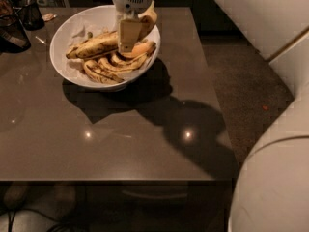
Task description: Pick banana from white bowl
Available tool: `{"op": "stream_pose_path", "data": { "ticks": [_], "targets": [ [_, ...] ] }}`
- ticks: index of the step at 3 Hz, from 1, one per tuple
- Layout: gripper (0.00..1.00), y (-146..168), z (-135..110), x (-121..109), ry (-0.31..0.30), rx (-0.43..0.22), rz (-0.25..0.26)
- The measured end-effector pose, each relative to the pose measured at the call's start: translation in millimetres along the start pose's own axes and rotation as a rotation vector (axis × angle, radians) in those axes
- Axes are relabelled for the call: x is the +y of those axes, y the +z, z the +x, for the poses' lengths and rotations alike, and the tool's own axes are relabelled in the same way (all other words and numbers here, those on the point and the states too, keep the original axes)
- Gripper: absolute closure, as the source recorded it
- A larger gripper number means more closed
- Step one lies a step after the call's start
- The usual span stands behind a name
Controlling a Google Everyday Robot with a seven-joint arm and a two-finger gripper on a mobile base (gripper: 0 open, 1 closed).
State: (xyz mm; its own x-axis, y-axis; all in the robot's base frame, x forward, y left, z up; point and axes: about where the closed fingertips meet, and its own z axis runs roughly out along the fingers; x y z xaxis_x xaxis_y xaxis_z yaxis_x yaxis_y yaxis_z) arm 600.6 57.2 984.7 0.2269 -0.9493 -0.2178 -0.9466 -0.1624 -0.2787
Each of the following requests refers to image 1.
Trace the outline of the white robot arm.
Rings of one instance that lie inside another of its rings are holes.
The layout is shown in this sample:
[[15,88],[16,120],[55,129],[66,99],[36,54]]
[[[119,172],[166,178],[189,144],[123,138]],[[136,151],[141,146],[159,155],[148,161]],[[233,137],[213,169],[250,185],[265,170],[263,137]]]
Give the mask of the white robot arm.
[[224,232],[308,232],[309,0],[213,1],[293,96],[256,127]]

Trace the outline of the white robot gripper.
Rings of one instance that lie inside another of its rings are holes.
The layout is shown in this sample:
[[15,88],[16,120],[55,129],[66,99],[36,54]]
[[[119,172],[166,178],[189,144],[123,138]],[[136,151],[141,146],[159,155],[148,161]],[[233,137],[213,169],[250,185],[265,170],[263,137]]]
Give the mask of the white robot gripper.
[[[137,16],[144,13],[153,0],[112,0],[116,16]],[[118,20],[118,48],[121,53],[131,52],[138,42],[142,23],[139,17]]]

